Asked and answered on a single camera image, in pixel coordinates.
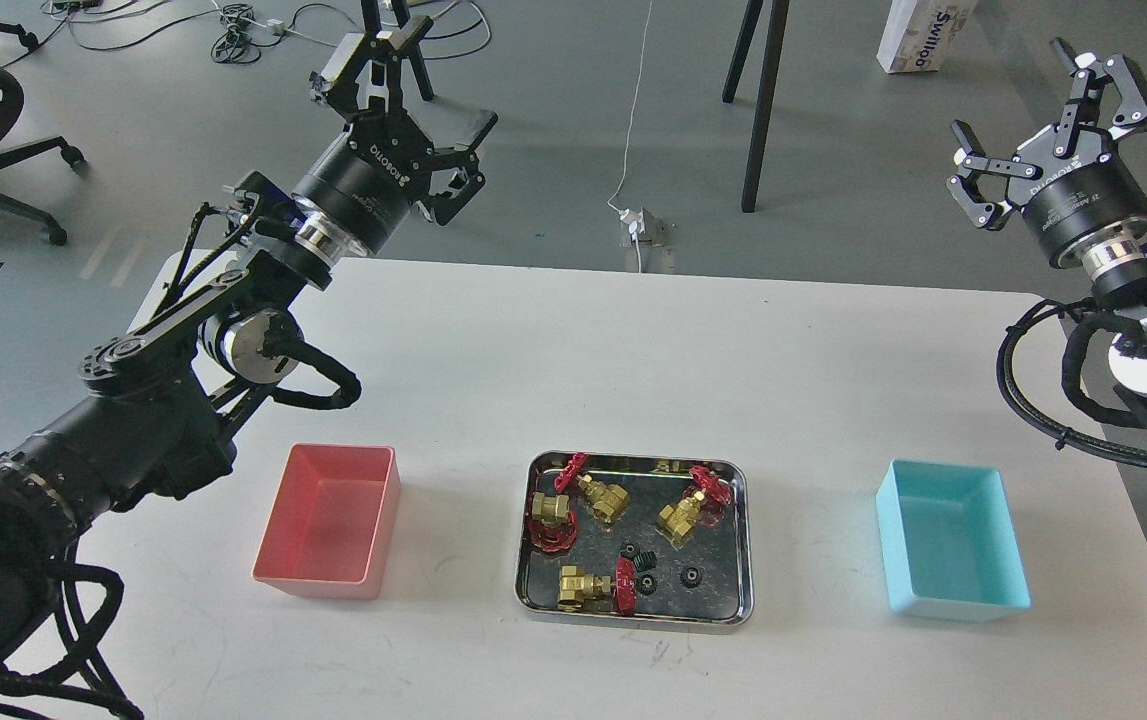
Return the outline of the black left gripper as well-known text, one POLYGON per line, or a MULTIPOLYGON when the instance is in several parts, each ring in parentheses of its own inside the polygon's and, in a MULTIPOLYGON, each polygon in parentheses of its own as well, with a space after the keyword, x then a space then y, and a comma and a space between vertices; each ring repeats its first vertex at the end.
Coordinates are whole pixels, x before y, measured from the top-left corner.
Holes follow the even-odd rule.
POLYGON ((311 100, 349 122, 291 190, 305 222, 359 258, 377 255, 413 211, 448 224, 485 183, 478 147, 499 120, 479 111, 463 140, 435 147, 404 109, 404 61, 391 75, 362 41, 364 33, 346 33, 311 75, 311 100), (448 173, 439 191, 436 173, 448 173))

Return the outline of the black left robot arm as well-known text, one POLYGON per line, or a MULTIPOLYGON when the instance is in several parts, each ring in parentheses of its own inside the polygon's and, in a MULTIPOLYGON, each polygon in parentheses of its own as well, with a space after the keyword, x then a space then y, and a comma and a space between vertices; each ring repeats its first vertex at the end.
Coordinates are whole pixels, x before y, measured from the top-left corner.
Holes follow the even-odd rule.
POLYGON ((235 251, 229 269, 195 285, 212 256, 180 258, 147 322, 84 357, 88 396, 0 455, 1 715, 30 719, 11 698, 47 697, 142 717, 99 654, 124 584, 78 561, 80 537, 108 511, 231 474, 235 435, 262 402, 340 410, 361 397, 290 306, 305 287, 326 290, 345 256, 376 255, 409 210, 448 224, 485 183, 477 149, 494 111, 439 147, 404 108, 404 65, 432 97, 419 50, 432 26, 404 5, 387 26, 362 3, 362 31, 311 76, 312 99, 344 119, 340 136, 292 191, 258 173, 237 183, 221 243, 235 251))

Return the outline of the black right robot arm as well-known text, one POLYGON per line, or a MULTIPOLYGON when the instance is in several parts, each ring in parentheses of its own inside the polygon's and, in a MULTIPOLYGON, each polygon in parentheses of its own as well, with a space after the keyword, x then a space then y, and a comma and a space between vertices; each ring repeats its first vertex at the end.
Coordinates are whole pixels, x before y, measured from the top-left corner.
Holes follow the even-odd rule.
POLYGON ((999 230, 1020 217, 1053 268, 1089 274, 1086 299, 1044 299, 1007 329, 997 357, 1002 400, 1058 447, 1147 470, 1146 448, 1050 418, 1015 377, 1019 341, 1043 320, 1066 316, 1072 332, 1059 383, 1068 402, 1105 426, 1147 433, 1147 197, 1118 150, 1123 138, 1147 132, 1147 83, 1129 56, 1076 53, 1062 38, 1050 45, 1071 78, 1059 119, 1007 158, 986 155, 969 124, 957 120, 949 190, 977 228, 999 230))

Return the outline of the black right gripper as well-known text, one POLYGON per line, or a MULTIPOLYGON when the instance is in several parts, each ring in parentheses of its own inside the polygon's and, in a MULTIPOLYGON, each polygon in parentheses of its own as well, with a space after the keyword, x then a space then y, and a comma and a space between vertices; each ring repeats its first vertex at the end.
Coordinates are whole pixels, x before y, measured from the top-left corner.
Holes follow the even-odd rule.
POLYGON ((1072 246, 1090 234, 1116 224, 1134 238, 1147 232, 1147 197, 1117 154, 1123 138, 1147 132, 1147 81, 1123 54, 1076 53, 1066 38, 1053 38, 1050 49, 1072 81, 1058 123, 1001 159, 986 155, 969 123, 953 120, 958 149, 947 186, 975 227, 1001 230, 1015 209, 1011 179, 1022 163, 1039 169, 1038 178, 1019 181, 1020 214, 1050 266, 1070 268, 1080 264, 1072 246), (998 199, 983 195, 983 177, 1004 178, 998 199))

